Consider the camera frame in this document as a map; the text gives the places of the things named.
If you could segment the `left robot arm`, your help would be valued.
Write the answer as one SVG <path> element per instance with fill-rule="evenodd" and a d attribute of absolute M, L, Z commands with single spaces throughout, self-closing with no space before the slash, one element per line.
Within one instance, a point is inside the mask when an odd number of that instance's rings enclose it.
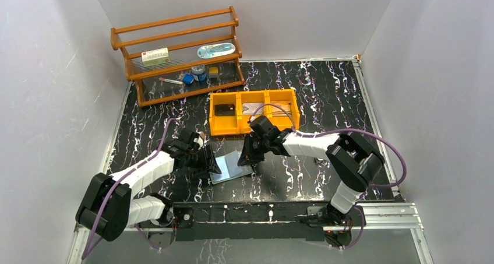
<path fill-rule="evenodd" d="M 174 171 L 191 171 L 193 176 L 221 174 L 214 152 L 202 134 L 183 129 L 177 138 L 164 140 L 156 152 L 113 174 L 96 174 L 76 212 L 78 224 L 106 241 L 119 237 L 124 229 L 145 221 L 166 227 L 175 220 L 174 204 L 151 193 L 137 194 Z"/>

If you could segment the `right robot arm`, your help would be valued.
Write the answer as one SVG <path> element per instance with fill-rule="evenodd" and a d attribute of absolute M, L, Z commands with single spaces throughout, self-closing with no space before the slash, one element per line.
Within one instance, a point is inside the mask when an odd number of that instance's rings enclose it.
<path fill-rule="evenodd" d="M 330 163 L 340 178 L 328 205 L 329 220 L 337 226 L 351 218 L 351 208 L 385 164 L 379 150 L 357 129 L 330 133 L 302 133 L 293 128 L 280 130 L 265 116 L 255 118 L 249 126 L 251 132 L 244 137 L 239 166 L 257 164 L 269 152 L 287 157 L 308 156 Z"/>

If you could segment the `silver card in bin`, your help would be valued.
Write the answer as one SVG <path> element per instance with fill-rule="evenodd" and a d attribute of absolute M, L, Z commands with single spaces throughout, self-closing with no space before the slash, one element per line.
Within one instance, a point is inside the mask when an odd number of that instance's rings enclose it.
<path fill-rule="evenodd" d="M 256 115 L 263 114 L 263 103 L 243 103 L 242 104 L 242 115 Z"/>

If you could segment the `orange card in bin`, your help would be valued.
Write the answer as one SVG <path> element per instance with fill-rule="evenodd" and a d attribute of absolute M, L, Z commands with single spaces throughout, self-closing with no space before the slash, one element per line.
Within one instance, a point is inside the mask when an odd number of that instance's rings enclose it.
<path fill-rule="evenodd" d="M 274 117 L 291 116 L 292 103 L 290 101 L 274 101 L 271 103 L 271 113 Z"/>

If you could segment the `black card in bin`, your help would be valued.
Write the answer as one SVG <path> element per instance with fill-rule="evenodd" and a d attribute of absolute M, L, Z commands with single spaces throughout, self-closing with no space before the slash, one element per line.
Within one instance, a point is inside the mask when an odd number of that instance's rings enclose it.
<path fill-rule="evenodd" d="M 214 115 L 216 117 L 235 117 L 236 108 L 234 104 L 217 104 L 214 106 Z"/>

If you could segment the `yellow three-compartment bin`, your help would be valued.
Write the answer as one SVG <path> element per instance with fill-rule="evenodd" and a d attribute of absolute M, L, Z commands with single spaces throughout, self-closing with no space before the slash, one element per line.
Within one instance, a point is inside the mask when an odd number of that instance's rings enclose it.
<path fill-rule="evenodd" d="M 300 112 L 293 89 L 213 93 L 210 96 L 209 126 L 212 136 L 251 132 L 253 116 L 266 116 L 278 129 L 299 129 Z"/>

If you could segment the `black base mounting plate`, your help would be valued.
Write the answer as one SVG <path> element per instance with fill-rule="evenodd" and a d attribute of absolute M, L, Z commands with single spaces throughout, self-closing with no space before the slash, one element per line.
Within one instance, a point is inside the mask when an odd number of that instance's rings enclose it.
<path fill-rule="evenodd" d="M 174 203 L 175 220 L 169 226 L 145 221 L 152 232 L 168 231 L 175 241 L 205 239 L 303 239 L 350 244 L 366 226 L 364 210 L 355 206 L 347 214 L 328 208 L 328 202 Z"/>

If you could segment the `blue small cube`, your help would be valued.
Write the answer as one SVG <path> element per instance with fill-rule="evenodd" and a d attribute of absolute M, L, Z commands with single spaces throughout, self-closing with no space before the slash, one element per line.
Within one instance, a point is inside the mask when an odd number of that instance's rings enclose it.
<path fill-rule="evenodd" d="M 191 85 L 194 81 L 194 77 L 191 74 L 185 74 L 182 78 L 182 82 L 186 85 Z"/>

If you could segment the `yellow small box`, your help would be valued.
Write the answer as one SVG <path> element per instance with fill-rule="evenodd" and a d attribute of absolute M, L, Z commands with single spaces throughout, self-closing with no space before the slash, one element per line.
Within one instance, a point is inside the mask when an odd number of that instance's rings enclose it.
<path fill-rule="evenodd" d="M 218 67 L 209 67 L 208 77 L 210 79 L 217 79 L 219 77 Z"/>

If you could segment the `white tube stick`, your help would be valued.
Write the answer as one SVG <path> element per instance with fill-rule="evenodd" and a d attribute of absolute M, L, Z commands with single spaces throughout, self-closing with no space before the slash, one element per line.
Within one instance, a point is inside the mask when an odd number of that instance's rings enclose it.
<path fill-rule="evenodd" d="M 183 82 L 181 80 L 173 80 L 173 79 L 167 79 L 167 78 L 159 78 L 159 81 L 165 82 L 165 83 L 174 84 L 174 85 L 183 85 Z"/>

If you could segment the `blue oval packaged item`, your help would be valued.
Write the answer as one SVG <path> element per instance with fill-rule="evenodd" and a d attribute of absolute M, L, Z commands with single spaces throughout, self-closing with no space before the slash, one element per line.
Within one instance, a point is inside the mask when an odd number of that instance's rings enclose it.
<path fill-rule="evenodd" d="M 215 57 L 233 54 L 236 46 L 233 43 L 219 43 L 204 45 L 198 48 L 197 55 L 201 59 L 211 59 Z"/>

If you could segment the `wooden three-tier shelf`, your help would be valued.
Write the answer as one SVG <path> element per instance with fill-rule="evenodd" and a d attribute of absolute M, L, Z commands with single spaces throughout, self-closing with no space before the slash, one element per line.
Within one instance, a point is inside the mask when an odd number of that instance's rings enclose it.
<path fill-rule="evenodd" d="M 240 67 L 242 50 L 236 28 L 238 15 L 233 6 L 227 8 L 158 20 L 134 26 L 111 28 L 111 47 L 119 50 L 124 58 L 126 79 L 135 85 L 136 99 L 140 107 L 148 107 L 180 98 L 196 96 L 212 91 L 243 86 L 245 78 Z M 233 54 L 201 59 L 199 47 L 219 43 L 233 43 Z M 162 65 L 144 66 L 141 53 L 168 48 L 170 61 Z M 190 73 L 197 65 L 227 68 L 213 81 L 191 85 L 174 85 L 159 78 L 177 80 L 181 74 Z"/>

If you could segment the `white medicine box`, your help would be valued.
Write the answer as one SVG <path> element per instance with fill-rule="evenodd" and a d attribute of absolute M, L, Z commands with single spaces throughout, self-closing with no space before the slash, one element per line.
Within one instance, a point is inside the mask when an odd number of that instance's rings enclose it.
<path fill-rule="evenodd" d="M 141 59 L 144 66 L 156 66 L 167 63 L 170 61 L 168 48 L 142 52 Z"/>

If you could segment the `aluminium frame rail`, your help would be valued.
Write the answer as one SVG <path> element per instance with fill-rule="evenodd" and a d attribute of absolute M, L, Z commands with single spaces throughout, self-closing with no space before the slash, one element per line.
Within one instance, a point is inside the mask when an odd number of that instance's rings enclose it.
<path fill-rule="evenodd" d="M 364 202 L 330 221 L 320 202 L 180 203 L 168 227 L 128 227 L 69 263 L 432 263 L 413 203 Z"/>

